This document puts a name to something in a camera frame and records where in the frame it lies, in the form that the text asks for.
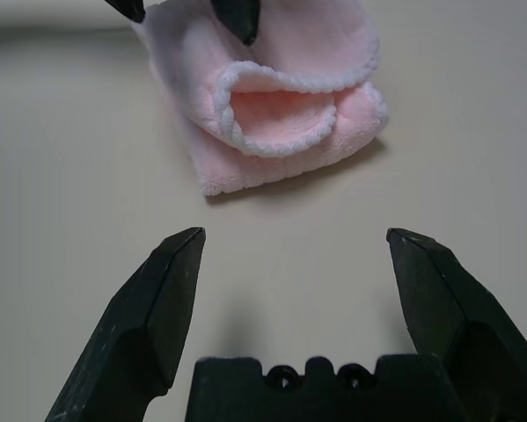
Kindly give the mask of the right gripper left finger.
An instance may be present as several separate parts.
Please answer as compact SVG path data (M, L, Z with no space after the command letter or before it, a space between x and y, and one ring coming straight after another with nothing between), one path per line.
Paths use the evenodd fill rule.
M167 237L117 291L47 415L49 421L141 421L167 394L190 327L203 228Z

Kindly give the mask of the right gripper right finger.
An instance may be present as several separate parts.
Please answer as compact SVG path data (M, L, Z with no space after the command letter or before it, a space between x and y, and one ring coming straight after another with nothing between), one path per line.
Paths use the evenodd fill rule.
M475 421L527 421L527 340L435 239L389 229L399 299L418 353L441 359Z

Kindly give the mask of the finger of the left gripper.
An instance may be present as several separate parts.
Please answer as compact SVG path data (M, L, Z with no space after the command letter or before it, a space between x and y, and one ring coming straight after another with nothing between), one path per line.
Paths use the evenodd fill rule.
M105 0L105 2L132 22L144 21L143 0Z
M260 0L212 0L212 8L220 23L244 45L257 39L260 22Z

